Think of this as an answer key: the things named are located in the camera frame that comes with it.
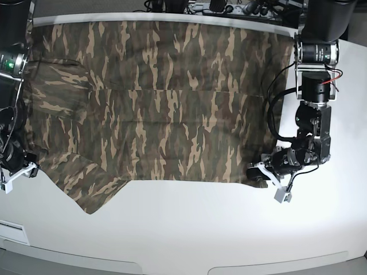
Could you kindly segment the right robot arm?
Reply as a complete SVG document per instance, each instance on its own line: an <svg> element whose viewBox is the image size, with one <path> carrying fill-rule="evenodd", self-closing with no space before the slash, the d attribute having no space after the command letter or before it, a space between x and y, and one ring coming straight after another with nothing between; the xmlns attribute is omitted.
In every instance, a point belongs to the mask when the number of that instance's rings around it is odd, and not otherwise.
<svg viewBox="0 0 367 275"><path fill-rule="evenodd" d="M35 5L31 0L1 1L1 168L11 175L36 161L20 137L26 120L22 93Z"/></svg>

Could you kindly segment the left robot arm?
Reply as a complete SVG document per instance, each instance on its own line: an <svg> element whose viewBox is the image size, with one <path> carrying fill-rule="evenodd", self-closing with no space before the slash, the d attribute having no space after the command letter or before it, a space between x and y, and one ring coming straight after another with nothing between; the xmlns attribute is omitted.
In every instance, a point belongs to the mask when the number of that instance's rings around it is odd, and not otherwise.
<svg viewBox="0 0 367 275"><path fill-rule="evenodd" d="M249 164L246 176L258 182L270 180L282 188L280 179L295 178L307 166L318 168L330 159L330 100L336 99L336 80L343 72L337 69L340 58L339 39L348 28L357 1L305 1L303 18L294 35L294 88L268 98L267 123L271 135L288 148L277 147L262 154L260 162ZM296 110L296 136L281 136L275 128L274 107L285 95L296 93L300 101Z"/></svg>

